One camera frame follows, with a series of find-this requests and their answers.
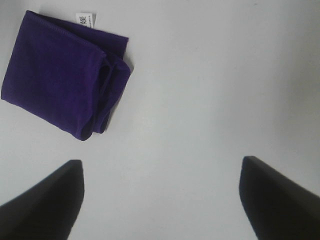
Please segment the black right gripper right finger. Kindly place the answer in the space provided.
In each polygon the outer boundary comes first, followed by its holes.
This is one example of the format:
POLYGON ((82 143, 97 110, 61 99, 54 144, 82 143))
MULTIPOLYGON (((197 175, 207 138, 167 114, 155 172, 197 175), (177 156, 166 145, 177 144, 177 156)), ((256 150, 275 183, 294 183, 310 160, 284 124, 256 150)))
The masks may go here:
POLYGON ((242 160, 239 196, 259 240, 318 240, 320 198, 255 156, 242 160))

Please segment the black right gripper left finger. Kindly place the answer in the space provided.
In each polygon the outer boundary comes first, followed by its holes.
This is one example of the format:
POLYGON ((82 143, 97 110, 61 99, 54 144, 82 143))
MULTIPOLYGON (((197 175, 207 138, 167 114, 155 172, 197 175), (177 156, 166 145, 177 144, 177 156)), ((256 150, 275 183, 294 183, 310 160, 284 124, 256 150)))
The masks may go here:
POLYGON ((66 240, 85 195, 83 164, 69 160, 0 207, 2 240, 66 240))

